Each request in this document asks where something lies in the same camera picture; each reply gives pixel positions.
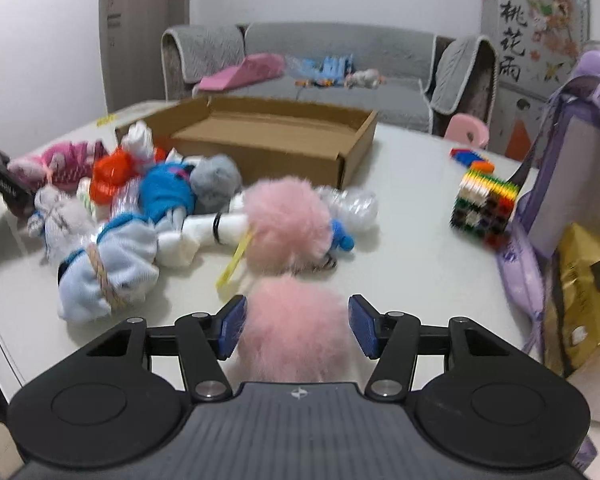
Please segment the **magenta plush toy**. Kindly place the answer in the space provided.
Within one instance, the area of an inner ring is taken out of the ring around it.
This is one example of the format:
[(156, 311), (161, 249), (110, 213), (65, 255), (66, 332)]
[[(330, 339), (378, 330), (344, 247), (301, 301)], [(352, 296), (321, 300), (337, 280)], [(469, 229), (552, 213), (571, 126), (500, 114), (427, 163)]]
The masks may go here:
[(50, 184), (73, 194), (82, 179), (91, 177), (95, 162), (108, 154), (101, 140), (65, 141), (53, 144), (41, 154), (11, 160), (7, 170), (33, 191)]

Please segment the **pink fluffy pompom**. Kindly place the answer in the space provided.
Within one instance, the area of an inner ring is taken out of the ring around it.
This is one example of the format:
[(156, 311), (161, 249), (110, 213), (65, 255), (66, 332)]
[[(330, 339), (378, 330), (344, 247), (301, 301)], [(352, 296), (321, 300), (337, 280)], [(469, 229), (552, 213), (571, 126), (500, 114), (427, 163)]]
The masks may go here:
[(292, 275), (261, 278), (247, 296), (238, 358), (253, 382), (331, 382), (348, 362), (346, 302)]
[(246, 189), (246, 260), (265, 273), (322, 263), (332, 247), (332, 217), (312, 184), (297, 177), (262, 179)]

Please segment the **white roll black band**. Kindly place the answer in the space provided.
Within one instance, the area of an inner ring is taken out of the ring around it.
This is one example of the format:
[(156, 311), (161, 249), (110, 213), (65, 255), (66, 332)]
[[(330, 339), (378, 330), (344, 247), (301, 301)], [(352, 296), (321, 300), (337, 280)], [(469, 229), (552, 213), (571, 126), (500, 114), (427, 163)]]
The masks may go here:
[(194, 214), (184, 220), (180, 230), (158, 234), (156, 261), (167, 268), (185, 268), (193, 262), (200, 248), (236, 248), (247, 231), (248, 218), (240, 212)]

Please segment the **light blue cloth bundle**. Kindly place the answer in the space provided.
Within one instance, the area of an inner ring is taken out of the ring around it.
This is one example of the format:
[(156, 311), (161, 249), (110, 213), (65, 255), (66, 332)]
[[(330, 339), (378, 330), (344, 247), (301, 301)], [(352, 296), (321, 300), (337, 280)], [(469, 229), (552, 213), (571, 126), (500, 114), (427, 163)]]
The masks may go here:
[(157, 233), (140, 214), (119, 214), (59, 267), (59, 317), (85, 324), (144, 301), (158, 282)]

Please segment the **orange plastic bag bundle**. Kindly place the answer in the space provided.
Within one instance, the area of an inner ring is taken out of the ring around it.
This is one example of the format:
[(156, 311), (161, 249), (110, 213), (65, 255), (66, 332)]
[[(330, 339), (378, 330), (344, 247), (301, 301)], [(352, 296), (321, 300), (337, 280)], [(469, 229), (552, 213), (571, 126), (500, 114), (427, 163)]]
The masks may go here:
[(98, 206), (110, 205), (118, 189), (137, 176), (133, 157), (118, 146), (111, 154), (94, 163), (91, 200)]

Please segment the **clear plastic bag bundle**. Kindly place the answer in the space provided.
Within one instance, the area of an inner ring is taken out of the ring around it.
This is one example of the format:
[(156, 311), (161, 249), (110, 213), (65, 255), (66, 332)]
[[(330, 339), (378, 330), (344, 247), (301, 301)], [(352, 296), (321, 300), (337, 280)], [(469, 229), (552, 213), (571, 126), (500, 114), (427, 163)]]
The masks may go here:
[(332, 217), (332, 249), (350, 252), (355, 237), (376, 226), (379, 204), (373, 192), (362, 188), (337, 190), (330, 186), (319, 186), (315, 192)]

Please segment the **blue knit sock bundle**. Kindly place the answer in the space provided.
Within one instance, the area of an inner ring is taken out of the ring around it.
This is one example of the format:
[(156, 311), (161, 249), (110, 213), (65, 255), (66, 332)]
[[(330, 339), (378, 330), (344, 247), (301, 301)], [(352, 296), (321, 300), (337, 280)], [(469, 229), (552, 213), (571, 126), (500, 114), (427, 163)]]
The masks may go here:
[(158, 223), (170, 210), (182, 208), (186, 216), (194, 213), (197, 197), (190, 185), (193, 166), (162, 162), (140, 180), (138, 204), (145, 217)]

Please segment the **yellow item on table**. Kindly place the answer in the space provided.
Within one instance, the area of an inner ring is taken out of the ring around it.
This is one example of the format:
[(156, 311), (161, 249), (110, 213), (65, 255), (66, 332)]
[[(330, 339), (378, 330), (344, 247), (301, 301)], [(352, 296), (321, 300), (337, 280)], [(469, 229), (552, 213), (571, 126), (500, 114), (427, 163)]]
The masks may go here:
[(115, 114), (108, 114), (107, 116), (101, 117), (99, 119), (96, 120), (96, 126), (97, 127), (102, 127), (104, 125), (108, 125), (110, 124), (110, 122), (113, 122), (116, 119), (116, 115)]

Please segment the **grey sock bundle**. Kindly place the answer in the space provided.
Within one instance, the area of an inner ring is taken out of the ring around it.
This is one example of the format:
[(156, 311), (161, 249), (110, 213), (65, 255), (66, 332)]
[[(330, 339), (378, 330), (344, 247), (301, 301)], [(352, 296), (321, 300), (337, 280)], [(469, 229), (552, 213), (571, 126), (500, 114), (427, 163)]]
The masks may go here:
[(215, 214), (242, 189), (242, 176), (233, 159), (219, 154), (196, 162), (189, 183), (196, 196), (196, 214)]

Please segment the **multicolour block cube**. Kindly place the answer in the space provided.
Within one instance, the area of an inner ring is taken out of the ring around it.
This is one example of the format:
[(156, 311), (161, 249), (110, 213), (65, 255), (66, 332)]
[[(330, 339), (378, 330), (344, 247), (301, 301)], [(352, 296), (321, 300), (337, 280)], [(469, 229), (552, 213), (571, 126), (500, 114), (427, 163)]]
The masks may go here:
[(478, 242), (498, 249), (508, 239), (507, 228), (520, 186), (469, 169), (460, 180), (450, 226)]

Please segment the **gold snack bag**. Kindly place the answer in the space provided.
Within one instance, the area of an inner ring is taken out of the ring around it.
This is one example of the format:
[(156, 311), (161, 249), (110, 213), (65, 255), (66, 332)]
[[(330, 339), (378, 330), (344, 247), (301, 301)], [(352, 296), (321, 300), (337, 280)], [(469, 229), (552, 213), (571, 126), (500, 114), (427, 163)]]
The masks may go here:
[(600, 235), (566, 227), (546, 269), (544, 364), (569, 377), (600, 352)]

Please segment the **blue orange block toy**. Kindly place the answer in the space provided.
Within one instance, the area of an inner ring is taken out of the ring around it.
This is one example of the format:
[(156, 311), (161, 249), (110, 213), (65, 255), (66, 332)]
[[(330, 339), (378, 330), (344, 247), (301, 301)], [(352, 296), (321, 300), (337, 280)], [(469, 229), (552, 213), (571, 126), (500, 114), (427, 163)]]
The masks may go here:
[(483, 158), (477, 152), (468, 150), (468, 148), (452, 148), (450, 156), (468, 170), (478, 171), (482, 174), (494, 173), (495, 167), (489, 159)]

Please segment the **brown cardboard box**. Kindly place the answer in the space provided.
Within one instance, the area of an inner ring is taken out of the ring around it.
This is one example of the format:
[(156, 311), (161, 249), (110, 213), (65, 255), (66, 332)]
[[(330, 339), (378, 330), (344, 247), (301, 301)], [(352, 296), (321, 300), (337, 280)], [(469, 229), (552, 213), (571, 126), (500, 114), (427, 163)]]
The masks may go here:
[(164, 103), (142, 121), (163, 151), (230, 157), (245, 185), (296, 176), (342, 190), (373, 144), (377, 113), (321, 103), (197, 96)]

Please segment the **pink child chair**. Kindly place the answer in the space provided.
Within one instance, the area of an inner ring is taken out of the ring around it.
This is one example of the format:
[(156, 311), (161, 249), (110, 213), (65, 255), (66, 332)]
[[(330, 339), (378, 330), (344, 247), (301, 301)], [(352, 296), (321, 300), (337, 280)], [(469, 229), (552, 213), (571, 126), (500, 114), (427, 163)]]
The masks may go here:
[(444, 138), (451, 142), (483, 150), (488, 146), (490, 132), (488, 126), (479, 118), (469, 114), (458, 113), (450, 119)]

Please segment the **wooden door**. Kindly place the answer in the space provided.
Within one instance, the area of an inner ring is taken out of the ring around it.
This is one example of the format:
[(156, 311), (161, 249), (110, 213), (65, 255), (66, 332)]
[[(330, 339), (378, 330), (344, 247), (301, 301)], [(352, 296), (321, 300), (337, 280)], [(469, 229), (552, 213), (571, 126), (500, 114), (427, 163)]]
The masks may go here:
[(161, 37), (189, 21), (189, 0), (99, 0), (107, 110), (164, 98)]

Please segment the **purple water bottle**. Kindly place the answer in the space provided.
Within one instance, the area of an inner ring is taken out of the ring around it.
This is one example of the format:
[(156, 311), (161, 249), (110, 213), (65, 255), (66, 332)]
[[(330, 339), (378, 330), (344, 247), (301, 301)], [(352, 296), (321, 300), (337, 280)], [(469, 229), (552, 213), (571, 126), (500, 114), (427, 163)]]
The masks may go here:
[(600, 42), (585, 45), (567, 81), (547, 101), (540, 139), (546, 141), (532, 189), (518, 200), (496, 253), (509, 301), (526, 312), (530, 352), (541, 339), (542, 264), (576, 222), (600, 235)]

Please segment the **grey sofa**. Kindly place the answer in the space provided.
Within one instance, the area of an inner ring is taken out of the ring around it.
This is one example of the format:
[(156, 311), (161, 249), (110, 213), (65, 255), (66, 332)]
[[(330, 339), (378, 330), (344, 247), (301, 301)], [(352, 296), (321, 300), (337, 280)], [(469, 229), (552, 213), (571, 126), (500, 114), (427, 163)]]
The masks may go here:
[(490, 122), (498, 86), (485, 36), (391, 26), (178, 25), (163, 33), (161, 57), (170, 101), (207, 93), (335, 104), (434, 136), (456, 114)]

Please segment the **small plush on sofa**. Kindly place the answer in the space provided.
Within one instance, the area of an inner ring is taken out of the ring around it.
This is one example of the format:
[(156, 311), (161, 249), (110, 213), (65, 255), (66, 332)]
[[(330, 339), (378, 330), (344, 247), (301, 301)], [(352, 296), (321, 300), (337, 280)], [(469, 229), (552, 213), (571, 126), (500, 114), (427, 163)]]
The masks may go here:
[(381, 84), (385, 82), (385, 77), (374, 70), (369, 68), (368, 70), (357, 70), (356, 72), (347, 74), (344, 78), (343, 85), (346, 88), (366, 88), (366, 89), (377, 89)]

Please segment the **blue toy on sofa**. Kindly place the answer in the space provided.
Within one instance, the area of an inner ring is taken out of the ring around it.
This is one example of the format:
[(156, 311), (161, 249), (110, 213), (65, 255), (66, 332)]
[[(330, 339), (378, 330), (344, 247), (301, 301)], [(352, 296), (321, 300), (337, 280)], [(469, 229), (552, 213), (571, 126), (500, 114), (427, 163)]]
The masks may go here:
[(353, 72), (352, 55), (325, 56), (321, 61), (302, 58), (296, 69), (296, 85), (303, 88), (342, 87), (344, 78)]

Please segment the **pink cushion on sofa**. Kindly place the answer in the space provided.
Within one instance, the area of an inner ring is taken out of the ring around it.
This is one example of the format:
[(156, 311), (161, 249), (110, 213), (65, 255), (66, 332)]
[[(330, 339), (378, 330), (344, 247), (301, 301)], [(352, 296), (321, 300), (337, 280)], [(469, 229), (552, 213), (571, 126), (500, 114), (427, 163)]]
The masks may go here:
[(244, 88), (283, 76), (285, 67), (285, 59), (279, 54), (250, 54), (238, 65), (205, 76), (199, 81), (197, 89), (204, 92), (225, 92)]

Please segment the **flower poster board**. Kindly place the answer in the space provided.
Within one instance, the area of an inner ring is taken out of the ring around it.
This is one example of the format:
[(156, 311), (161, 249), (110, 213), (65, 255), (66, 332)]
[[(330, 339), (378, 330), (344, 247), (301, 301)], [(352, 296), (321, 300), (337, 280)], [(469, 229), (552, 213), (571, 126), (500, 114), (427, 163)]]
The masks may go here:
[(482, 0), (481, 31), (498, 76), (489, 148), (521, 160), (588, 40), (588, 0)]

